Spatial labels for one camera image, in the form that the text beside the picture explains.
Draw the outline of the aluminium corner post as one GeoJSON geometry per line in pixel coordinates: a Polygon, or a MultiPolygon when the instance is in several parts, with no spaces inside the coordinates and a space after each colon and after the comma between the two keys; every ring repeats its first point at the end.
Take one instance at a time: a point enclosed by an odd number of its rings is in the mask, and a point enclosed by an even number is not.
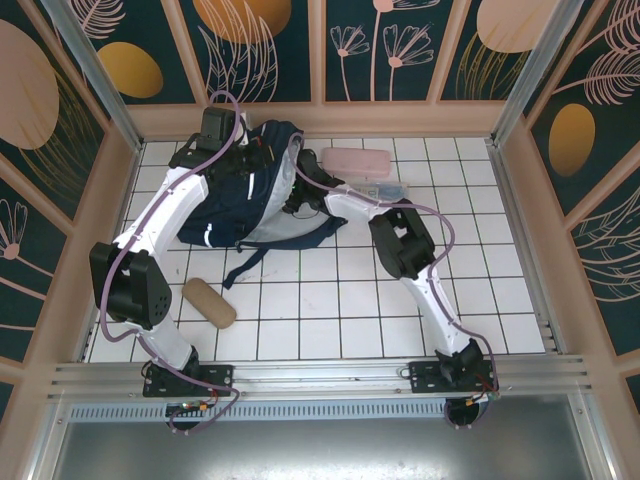
{"type": "Polygon", "coordinates": [[[41,3],[53,25],[59,29],[74,58],[86,73],[88,81],[93,85],[127,144],[136,153],[139,153],[142,146],[142,136],[121,95],[99,60],[96,50],[73,14],[71,6],[66,0],[41,0],[41,3]]]}
{"type": "Polygon", "coordinates": [[[490,145],[499,149],[508,139],[526,104],[557,56],[574,25],[584,0],[559,0],[528,56],[504,108],[490,134],[490,145]]]}

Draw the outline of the clear plastic ruler pack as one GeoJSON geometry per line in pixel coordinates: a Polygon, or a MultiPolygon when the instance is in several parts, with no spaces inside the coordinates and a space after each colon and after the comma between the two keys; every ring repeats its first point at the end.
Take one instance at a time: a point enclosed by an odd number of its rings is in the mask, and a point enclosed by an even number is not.
{"type": "Polygon", "coordinates": [[[356,192],[382,202],[397,202],[409,195],[409,185],[405,182],[356,182],[350,186],[356,192]]]}

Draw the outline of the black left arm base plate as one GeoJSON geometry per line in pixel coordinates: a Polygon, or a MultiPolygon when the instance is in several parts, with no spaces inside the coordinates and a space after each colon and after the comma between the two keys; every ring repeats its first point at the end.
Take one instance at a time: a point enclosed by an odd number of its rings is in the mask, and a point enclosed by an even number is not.
{"type": "MultiPolygon", "coordinates": [[[[183,374],[200,382],[217,386],[233,385],[233,367],[231,365],[199,365],[185,369],[183,374]]],[[[147,398],[178,398],[210,396],[203,386],[185,381],[169,370],[151,364],[144,374],[142,395],[147,398]]]]}

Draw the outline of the tan cork pencil pouch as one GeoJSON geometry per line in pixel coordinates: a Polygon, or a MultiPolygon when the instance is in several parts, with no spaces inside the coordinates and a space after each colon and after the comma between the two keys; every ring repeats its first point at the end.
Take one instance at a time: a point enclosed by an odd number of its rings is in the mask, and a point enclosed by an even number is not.
{"type": "Polygon", "coordinates": [[[237,319],[236,310],[200,278],[189,279],[182,288],[182,294],[189,304],[217,329],[227,329],[237,319]]]}

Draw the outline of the aluminium mounting rail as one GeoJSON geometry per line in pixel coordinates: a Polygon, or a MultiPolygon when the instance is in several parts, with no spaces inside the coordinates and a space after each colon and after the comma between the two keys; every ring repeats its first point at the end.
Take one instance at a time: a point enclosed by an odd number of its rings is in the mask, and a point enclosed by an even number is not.
{"type": "MultiPolygon", "coordinates": [[[[405,358],[311,361],[239,361],[233,386],[243,400],[408,397],[405,358]]],[[[578,355],[499,355],[499,391],[509,395],[572,394],[595,381],[578,355]]],[[[66,402],[141,401],[142,364],[68,363],[55,367],[46,398],[66,402]]]]}

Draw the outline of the navy blue backpack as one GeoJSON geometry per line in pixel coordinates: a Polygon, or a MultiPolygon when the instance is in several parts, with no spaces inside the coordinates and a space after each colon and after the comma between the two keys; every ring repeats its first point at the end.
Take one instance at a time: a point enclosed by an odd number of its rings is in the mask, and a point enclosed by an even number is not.
{"type": "Polygon", "coordinates": [[[296,180],[303,150],[302,130],[288,121],[269,120],[248,132],[248,140],[271,146],[274,163],[242,175],[208,180],[209,193],[178,232],[183,243],[206,248],[251,249],[253,255],[226,274],[225,289],[257,265],[271,250],[305,250],[320,246],[347,220],[312,210],[307,204],[293,215],[282,211],[296,180]]]}

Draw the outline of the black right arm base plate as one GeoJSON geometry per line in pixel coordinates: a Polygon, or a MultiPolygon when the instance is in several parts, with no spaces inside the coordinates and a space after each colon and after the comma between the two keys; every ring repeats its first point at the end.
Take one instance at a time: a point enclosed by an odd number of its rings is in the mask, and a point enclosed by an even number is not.
{"type": "Polygon", "coordinates": [[[494,389],[493,369],[489,360],[468,369],[457,380],[447,380],[437,361],[415,361],[408,364],[409,382],[413,393],[477,394],[494,389]]]}

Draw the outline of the pink pencil case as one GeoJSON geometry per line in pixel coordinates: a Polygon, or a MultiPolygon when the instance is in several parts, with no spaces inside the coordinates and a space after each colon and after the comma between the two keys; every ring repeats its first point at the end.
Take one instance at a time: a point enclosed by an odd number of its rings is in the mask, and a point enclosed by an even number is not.
{"type": "Polygon", "coordinates": [[[325,148],[323,168],[336,176],[384,178],[391,170],[391,155],[386,150],[325,148]]]}

